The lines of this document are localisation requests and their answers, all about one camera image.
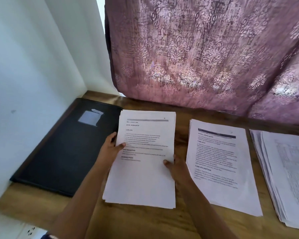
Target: pink curtain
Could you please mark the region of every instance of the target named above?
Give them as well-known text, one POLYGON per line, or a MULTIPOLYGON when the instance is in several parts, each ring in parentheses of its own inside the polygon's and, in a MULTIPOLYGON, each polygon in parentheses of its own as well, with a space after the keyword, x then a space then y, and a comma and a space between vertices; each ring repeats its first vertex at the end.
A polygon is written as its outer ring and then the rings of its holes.
POLYGON ((105 10, 124 95, 299 124, 299 0, 105 0, 105 10))

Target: patterned curtain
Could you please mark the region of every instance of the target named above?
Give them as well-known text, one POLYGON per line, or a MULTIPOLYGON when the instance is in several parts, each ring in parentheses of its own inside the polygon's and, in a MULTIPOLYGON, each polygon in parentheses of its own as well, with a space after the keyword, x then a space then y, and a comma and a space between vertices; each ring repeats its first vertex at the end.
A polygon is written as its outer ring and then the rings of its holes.
POLYGON ((299 0, 105 0, 127 97, 299 124, 299 0))

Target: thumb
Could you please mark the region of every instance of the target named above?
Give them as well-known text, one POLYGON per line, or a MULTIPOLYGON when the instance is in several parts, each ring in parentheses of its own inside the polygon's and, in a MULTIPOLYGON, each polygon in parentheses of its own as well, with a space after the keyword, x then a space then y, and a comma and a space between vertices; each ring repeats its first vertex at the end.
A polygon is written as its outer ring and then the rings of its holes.
POLYGON ((171 162, 169 162, 169 161, 167 161, 166 159, 164 159, 163 163, 164 163, 164 165, 165 165, 169 170, 171 170, 171 168, 172 168, 172 166, 173 166, 173 164, 172 164, 171 162))
POLYGON ((120 145, 117 145, 115 149, 117 152, 121 151, 126 146, 126 143, 121 143, 120 145))

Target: dark header bar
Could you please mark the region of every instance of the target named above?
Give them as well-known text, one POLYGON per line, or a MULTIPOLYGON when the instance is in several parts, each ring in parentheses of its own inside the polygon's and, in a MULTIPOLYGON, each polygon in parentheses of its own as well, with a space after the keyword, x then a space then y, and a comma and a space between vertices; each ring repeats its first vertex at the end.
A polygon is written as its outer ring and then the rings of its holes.
POLYGON ((221 133, 216 133, 216 132, 210 132, 210 131, 206 131, 203 129, 198 129, 200 132, 206 132, 209 134, 213 134, 213 135, 217 135, 217 136, 221 136, 221 137, 226 137, 226 138, 236 138, 236 136, 232 136, 232 135, 226 135, 226 134, 221 134, 221 133))

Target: stack of papers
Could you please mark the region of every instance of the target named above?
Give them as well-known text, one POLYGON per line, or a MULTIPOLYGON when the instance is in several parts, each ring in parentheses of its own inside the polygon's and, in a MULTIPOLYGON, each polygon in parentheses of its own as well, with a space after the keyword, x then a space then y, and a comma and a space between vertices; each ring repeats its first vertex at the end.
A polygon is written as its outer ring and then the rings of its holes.
POLYGON ((299 229, 299 136, 250 134, 279 220, 299 229))
POLYGON ((163 164, 174 161, 175 123, 175 112, 121 112, 116 144, 126 146, 111 167, 105 202, 175 208, 175 182, 163 164))
POLYGON ((211 204, 262 216, 245 129, 191 120, 186 163, 211 204))

